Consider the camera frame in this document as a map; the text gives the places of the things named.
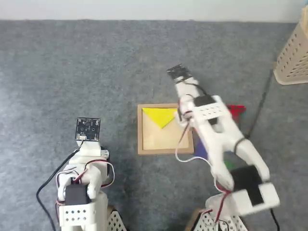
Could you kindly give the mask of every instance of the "wooden board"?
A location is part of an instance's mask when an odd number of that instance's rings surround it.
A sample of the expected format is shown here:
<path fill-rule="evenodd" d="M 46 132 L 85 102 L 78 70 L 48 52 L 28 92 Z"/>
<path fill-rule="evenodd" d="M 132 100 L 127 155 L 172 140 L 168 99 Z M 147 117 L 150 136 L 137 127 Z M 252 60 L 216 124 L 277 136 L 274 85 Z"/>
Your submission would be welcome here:
<path fill-rule="evenodd" d="M 139 104 L 138 115 L 138 154 L 173 154 L 179 143 L 183 128 L 175 119 L 160 128 L 142 108 L 177 108 L 176 103 Z M 193 134 L 187 131 L 179 145 L 178 153 L 193 153 Z"/>

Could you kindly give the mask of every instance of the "robotic arm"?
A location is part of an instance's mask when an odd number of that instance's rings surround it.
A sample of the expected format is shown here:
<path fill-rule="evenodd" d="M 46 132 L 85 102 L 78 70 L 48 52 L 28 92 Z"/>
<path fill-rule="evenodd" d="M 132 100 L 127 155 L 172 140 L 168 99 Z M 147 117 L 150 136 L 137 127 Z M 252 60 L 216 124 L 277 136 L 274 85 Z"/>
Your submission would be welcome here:
<path fill-rule="evenodd" d="M 78 118 L 76 141 L 79 151 L 56 175 L 62 231 L 107 231 L 108 227 L 126 230 L 117 211 L 112 211 L 109 216 L 108 198 L 101 191 L 113 183 L 115 172 L 109 162 L 109 152 L 100 146 L 99 132 L 100 119 Z M 110 169 L 113 180 L 104 184 Z"/>
<path fill-rule="evenodd" d="M 167 72 L 179 96 L 179 124 L 185 127 L 189 123 L 196 130 L 208 153 L 213 177 L 232 191 L 226 199 L 231 208 L 228 213 L 243 216 L 278 206 L 279 198 L 269 182 L 267 165 L 251 141 L 244 138 L 221 98 L 207 94 L 182 65 Z M 224 164 L 226 151 L 234 151 L 248 165 L 229 172 Z"/>

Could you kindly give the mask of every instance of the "wooden frame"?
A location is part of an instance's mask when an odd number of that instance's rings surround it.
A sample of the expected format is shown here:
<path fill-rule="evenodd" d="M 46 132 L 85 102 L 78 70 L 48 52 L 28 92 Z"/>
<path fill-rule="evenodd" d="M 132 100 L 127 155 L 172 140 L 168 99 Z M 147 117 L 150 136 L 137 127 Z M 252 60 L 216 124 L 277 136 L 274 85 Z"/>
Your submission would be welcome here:
<path fill-rule="evenodd" d="M 175 149 L 150 149 L 146 150 L 143 148 L 143 118 L 142 108 L 177 108 L 177 103 L 156 103 L 156 104 L 138 104 L 137 116 L 138 116 L 138 154 L 139 155 L 153 155 L 153 154 L 171 154 L 175 152 Z M 179 154 L 192 154 L 193 148 L 193 133 L 188 131 L 188 148 L 179 148 Z"/>

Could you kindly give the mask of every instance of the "black cable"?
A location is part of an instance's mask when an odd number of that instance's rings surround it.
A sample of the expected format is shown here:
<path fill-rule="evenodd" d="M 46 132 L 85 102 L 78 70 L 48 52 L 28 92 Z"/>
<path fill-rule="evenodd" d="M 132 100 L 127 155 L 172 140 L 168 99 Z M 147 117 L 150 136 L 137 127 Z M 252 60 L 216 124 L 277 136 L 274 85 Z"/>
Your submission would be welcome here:
<path fill-rule="evenodd" d="M 202 91 L 202 93 L 203 93 L 204 95 L 208 95 L 207 92 L 206 92 L 200 85 L 194 84 L 194 83 L 186 83 L 185 81 L 184 81 L 184 83 L 187 84 L 187 85 L 193 85 L 193 86 L 195 86 L 196 88 L 198 88 L 200 91 Z"/>
<path fill-rule="evenodd" d="M 273 75 L 273 70 L 270 70 L 269 77 L 268 77 L 268 79 L 265 83 L 265 87 L 264 87 L 264 90 L 263 90 L 263 93 L 262 93 L 262 98 L 259 102 L 255 118 L 253 120 L 253 123 L 250 126 L 250 129 L 248 130 L 248 133 L 245 135 L 247 139 L 249 139 L 251 137 L 251 134 L 252 134 L 252 132 L 253 132 L 256 124 L 257 124 L 257 120 L 259 118 L 259 115 L 260 115 L 261 110 L 264 106 L 264 102 L 266 100 L 267 94 L 268 94 L 269 89 L 270 89 L 270 83 L 271 83 L 272 75 Z"/>
<path fill-rule="evenodd" d="M 279 226 L 278 220 L 276 219 L 276 216 L 274 214 L 274 210 L 272 208 L 270 209 L 270 214 L 273 217 L 273 220 L 274 220 L 274 222 L 277 226 L 277 231 L 280 231 L 280 226 Z"/>
<path fill-rule="evenodd" d="M 222 222 L 224 222 L 226 225 L 227 225 L 227 231 L 229 231 L 230 230 L 230 228 L 229 228 L 229 224 L 225 221 L 225 220 L 218 220 L 218 221 L 222 221 Z"/>
<path fill-rule="evenodd" d="M 265 83 L 265 86 L 264 86 L 264 90 L 263 90 L 263 93 L 262 93 L 262 97 L 261 97 L 261 100 L 260 100 L 260 102 L 259 102 L 259 105 L 258 105 L 258 108 L 257 108 L 257 112 L 256 112 L 256 115 L 255 115 L 255 118 L 254 118 L 254 120 L 253 120 L 253 122 L 252 122 L 252 124 L 251 124 L 251 126 L 250 126 L 250 129 L 248 130 L 248 133 L 247 133 L 246 135 L 244 135 L 243 138 L 239 139 L 239 140 L 236 142 L 236 144 L 235 144 L 235 146 L 234 146 L 234 150 L 233 150 L 233 153 L 234 153 L 234 154 L 236 154 L 238 145 L 239 145 L 242 141 L 244 141 L 244 140 L 246 140 L 246 139 L 250 139 L 250 137 L 251 137 L 251 135 L 252 135 L 252 132 L 253 132 L 254 129 L 255 129 L 255 126 L 256 126 L 257 121 L 258 121 L 258 119 L 259 119 L 259 115 L 260 115 L 261 110 L 262 110 L 262 108 L 263 108 L 263 106 L 264 106 L 264 102 L 265 102 L 265 100 L 266 100 L 267 94 L 268 94 L 269 89 L 270 89 L 270 83 L 271 83 L 271 79 L 272 79 L 272 73 L 273 73 L 273 70 L 270 70 L 269 77 L 268 77 L 268 79 L 266 80 L 266 83 Z"/>
<path fill-rule="evenodd" d="M 273 73 L 273 71 L 271 70 L 271 71 L 270 71 L 270 74 L 269 74 L 269 77 L 268 77 L 268 79 L 267 79 L 267 81 L 266 81 L 266 84 L 265 84 L 265 87 L 264 87 L 264 91 L 263 91 L 263 93 L 262 93 L 262 98 L 261 98 L 261 100 L 260 100 L 260 102 L 259 102 L 259 105 L 258 105 L 258 108 L 257 108 L 257 112 L 256 112 L 256 115 L 255 115 L 255 118 L 254 118 L 254 120 L 253 120 L 253 123 L 251 124 L 250 129 L 248 130 L 248 133 L 247 133 L 246 135 L 244 135 L 243 138 L 239 139 L 239 140 L 236 142 L 236 144 L 235 144 L 235 146 L 234 146 L 234 151 L 233 151 L 234 154 L 236 154 L 236 150 L 237 150 L 238 145 L 239 145 L 242 141 L 244 141 L 244 140 L 246 140 L 246 139 L 250 139 L 250 137 L 251 137 L 251 134 L 252 134 L 252 132 L 253 132 L 253 130 L 254 130 L 256 124 L 257 124 L 257 120 L 258 120 L 258 118 L 259 118 L 259 115 L 260 115 L 260 113 L 261 113 L 261 110 L 262 110 L 262 108 L 263 108 L 263 106 L 264 106 L 264 102 L 265 102 L 266 96 L 267 96 L 267 94 L 268 94 L 268 92 L 269 92 L 269 89 L 270 89 L 270 83 L 271 83 L 271 79 L 272 79 L 272 73 Z M 277 220 L 276 217 L 275 217 L 274 210 L 273 210 L 272 208 L 269 209 L 269 210 L 270 210 L 270 214 L 271 214 L 271 216 L 273 217 L 273 220 L 274 220 L 274 222 L 275 222 L 275 224 L 276 224 L 276 226 L 277 226 L 277 231 L 280 231 L 280 226 L 279 226 L 278 220 Z"/>
<path fill-rule="evenodd" d="M 63 167 L 63 165 L 70 159 L 72 158 L 77 152 L 79 152 L 80 148 L 81 148 L 81 145 L 83 144 L 83 141 L 81 142 L 80 146 L 75 150 L 73 151 L 73 153 L 71 153 L 58 167 L 57 169 L 51 174 L 51 176 L 38 188 L 38 191 L 36 193 L 36 198 L 37 198 L 37 201 L 39 203 L 39 205 L 42 207 L 42 209 L 44 210 L 44 212 L 46 213 L 49 221 L 50 221 L 50 224 L 51 224 L 51 227 L 52 227 L 52 230 L 53 231 L 56 231 L 56 227 L 54 225 L 54 222 L 52 220 L 52 217 L 49 213 L 49 211 L 47 210 L 47 208 L 45 207 L 45 205 L 42 203 L 40 197 L 39 197 L 39 193 L 40 191 L 42 191 L 42 189 L 47 185 L 49 184 L 49 182 L 52 180 L 52 178 L 57 174 L 57 172 Z"/>

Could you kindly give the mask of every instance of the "yellow triangle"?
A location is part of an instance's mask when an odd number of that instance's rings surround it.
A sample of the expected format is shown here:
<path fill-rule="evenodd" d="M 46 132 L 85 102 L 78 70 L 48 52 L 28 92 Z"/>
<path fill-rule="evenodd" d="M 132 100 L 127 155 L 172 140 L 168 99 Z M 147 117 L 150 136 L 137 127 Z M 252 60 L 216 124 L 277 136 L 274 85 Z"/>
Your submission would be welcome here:
<path fill-rule="evenodd" d="M 174 119 L 176 108 L 143 108 L 142 109 L 150 119 L 160 128 L 163 128 Z"/>

